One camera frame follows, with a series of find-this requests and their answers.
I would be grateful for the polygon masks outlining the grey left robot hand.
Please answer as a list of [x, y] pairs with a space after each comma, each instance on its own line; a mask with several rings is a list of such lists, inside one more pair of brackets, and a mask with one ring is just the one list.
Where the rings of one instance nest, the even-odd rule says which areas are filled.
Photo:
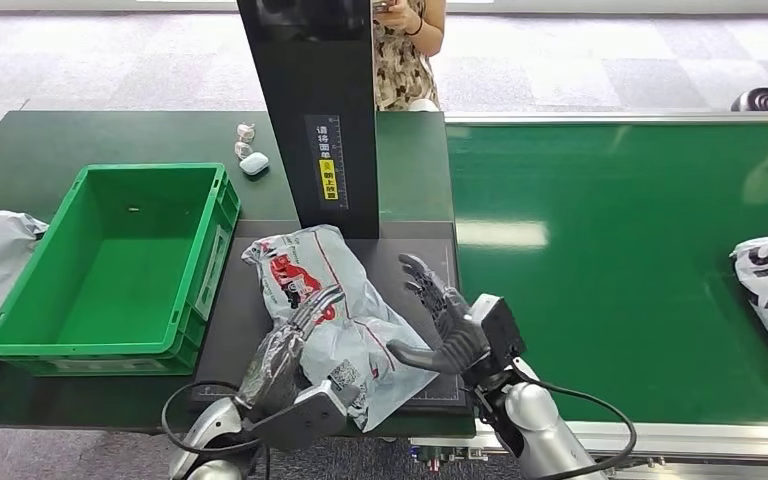
[[315, 293], [263, 339], [233, 398], [238, 407], [246, 410], [250, 422], [261, 421], [295, 402], [301, 392], [298, 375], [304, 346], [316, 321], [343, 298], [338, 285]]

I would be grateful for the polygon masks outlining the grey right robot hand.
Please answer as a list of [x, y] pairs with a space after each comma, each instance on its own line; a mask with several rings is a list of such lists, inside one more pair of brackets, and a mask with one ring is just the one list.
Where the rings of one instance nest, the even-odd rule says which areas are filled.
[[435, 349], [413, 347], [399, 340], [387, 343], [401, 363], [426, 371], [460, 375], [490, 351], [481, 325], [474, 321], [461, 293], [446, 285], [419, 257], [398, 256], [402, 270], [411, 277], [404, 288], [412, 292], [431, 316], [441, 344]]

